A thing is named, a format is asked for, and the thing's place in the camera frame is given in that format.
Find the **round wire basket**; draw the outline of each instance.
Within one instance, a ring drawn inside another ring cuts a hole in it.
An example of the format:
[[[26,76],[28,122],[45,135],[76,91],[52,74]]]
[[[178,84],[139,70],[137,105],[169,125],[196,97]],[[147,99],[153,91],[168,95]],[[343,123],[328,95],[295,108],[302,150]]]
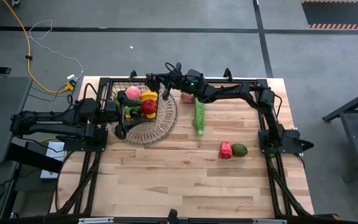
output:
[[[129,86],[137,86],[141,92],[149,90],[144,83],[128,84]],[[117,86],[113,85],[113,94],[117,93],[119,90],[123,90],[120,89],[122,86],[127,85],[123,85],[122,83],[121,85],[117,83]],[[145,146],[163,139],[171,132],[178,118],[178,106],[172,95],[168,97],[168,100],[162,99],[164,89],[165,88],[162,86],[159,93],[157,93],[156,117],[154,119],[144,118],[143,123],[138,124],[128,131],[126,139],[123,139],[124,142]],[[117,124],[118,122],[110,123],[108,125],[110,131],[114,132]]]

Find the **yellow cable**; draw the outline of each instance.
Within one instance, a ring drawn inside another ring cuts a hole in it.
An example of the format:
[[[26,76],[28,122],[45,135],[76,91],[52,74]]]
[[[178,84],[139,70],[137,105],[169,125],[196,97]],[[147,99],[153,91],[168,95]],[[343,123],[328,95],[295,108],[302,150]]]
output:
[[[54,141],[54,140],[56,140],[56,138],[46,138],[46,139],[41,140],[40,143]]]
[[[25,35],[25,38],[27,39],[27,55],[28,56],[31,56],[31,46],[30,46],[30,40],[29,40],[29,36],[27,35],[27,31],[25,31],[25,28],[22,24],[22,21],[18,18],[18,16],[16,15],[16,13],[13,11],[12,7],[6,2],[6,0],[3,0],[5,5],[9,8],[9,10],[11,11],[11,13],[13,14],[13,16],[16,18],[16,20],[19,22],[20,26],[22,27],[22,30],[24,32],[24,35]],[[63,93],[63,92],[66,92],[67,89],[63,89],[61,91],[52,91],[52,90],[49,90],[47,89],[46,87],[44,87],[40,82],[38,82],[38,80],[35,79],[35,77],[32,75],[31,73],[31,69],[30,69],[30,59],[28,58],[27,59],[27,71],[29,73],[29,75],[31,76],[31,78],[34,80],[34,82],[36,82],[39,86],[41,86],[41,88],[43,88],[45,91],[47,91],[48,93],[54,93],[54,94],[57,94],[57,93]]]

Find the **red apple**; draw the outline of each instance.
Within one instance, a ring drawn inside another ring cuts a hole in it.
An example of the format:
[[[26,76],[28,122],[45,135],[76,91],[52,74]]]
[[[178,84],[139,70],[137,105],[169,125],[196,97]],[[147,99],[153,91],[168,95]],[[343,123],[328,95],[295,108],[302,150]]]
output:
[[[143,101],[140,110],[142,111],[143,114],[153,114],[157,110],[157,104],[155,103],[154,100],[145,100]]]

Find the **red bell pepper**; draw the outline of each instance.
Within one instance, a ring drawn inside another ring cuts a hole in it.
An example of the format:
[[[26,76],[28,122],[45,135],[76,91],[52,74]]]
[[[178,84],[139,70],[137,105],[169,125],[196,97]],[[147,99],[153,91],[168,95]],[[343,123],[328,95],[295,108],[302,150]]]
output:
[[[219,149],[219,158],[221,159],[230,159],[233,156],[233,150],[231,145],[227,141],[221,143],[221,148]]]

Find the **wooden table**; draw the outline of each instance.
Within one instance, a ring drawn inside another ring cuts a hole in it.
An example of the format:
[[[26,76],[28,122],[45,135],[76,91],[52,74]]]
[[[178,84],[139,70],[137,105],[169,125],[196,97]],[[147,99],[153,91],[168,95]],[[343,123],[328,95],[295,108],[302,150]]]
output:
[[[99,78],[84,77],[82,87],[85,83],[97,87]],[[267,80],[272,90],[283,98],[279,121],[291,129],[293,121],[284,81],[281,78]],[[166,217],[169,210],[175,208],[181,217],[273,217],[266,163],[257,137],[257,111],[240,99],[206,104],[204,136],[197,137],[192,125],[194,106],[181,103],[179,91],[171,93],[177,101],[179,115],[173,131],[165,139],[151,146],[135,146],[109,133],[106,151],[102,153],[92,216]],[[87,97],[92,96],[94,93],[89,88]],[[245,157],[219,159],[221,141],[242,143],[249,153]],[[83,152],[73,153],[62,170],[59,206],[78,185],[83,155]],[[313,213],[300,159],[284,154],[283,164],[289,189],[302,206]],[[284,211],[280,190],[278,194]]]

